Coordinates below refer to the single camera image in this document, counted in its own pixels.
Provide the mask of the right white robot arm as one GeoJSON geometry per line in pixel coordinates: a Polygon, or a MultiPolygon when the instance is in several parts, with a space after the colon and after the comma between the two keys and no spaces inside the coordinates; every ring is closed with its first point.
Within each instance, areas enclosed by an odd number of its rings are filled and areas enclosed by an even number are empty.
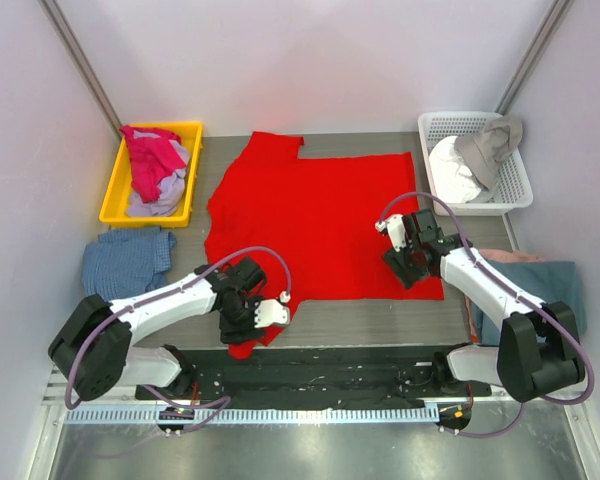
{"type": "Polygon", "coordinates": [[[469,381],[503,388],[525,403],[582,382],[586,365],[578,351],[575,315],[563,302],[531,295],[464,244],[447,235],[430,210],[394,214],[375,225],[391,246],[383,259],[405,288],[437,277],[460,290],[498,330],[495,346],[457,346],[437,359],[431,380],[445,395],[469,381]]]}

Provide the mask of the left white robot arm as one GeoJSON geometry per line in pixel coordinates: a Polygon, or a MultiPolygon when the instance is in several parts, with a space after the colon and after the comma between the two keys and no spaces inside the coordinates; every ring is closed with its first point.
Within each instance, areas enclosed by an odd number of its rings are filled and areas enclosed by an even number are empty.
{"type": "Polygon", "coordinates": [[[173,345],[140,348],[138,342],[185,318],[216,312],[223,343],[263,336],[256,309],[267,276],[251,258],[127,299],[82,299],[51,342],[48,354],[70,381],[70,395],[96,400],[116,386],[149,385],[171,399],[188,397],[197,371],[173,345]]]}

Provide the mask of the red t shirt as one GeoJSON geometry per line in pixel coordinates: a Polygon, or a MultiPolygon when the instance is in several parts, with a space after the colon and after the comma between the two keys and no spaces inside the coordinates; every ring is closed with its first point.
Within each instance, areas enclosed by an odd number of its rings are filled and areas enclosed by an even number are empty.
{"type": "Polygon", "coordinates": [[[390,241],[375,229],[385,206],[416,188],[410,153],[302,159],[301,137],[255,132],[207,203],[209,261],[246,247],[275,250],[287,263],[254,251],[267,298],[290,286],[289,308],[308,300],[434,300],[442,283],[406,289],[382,256],[390,241]]]}

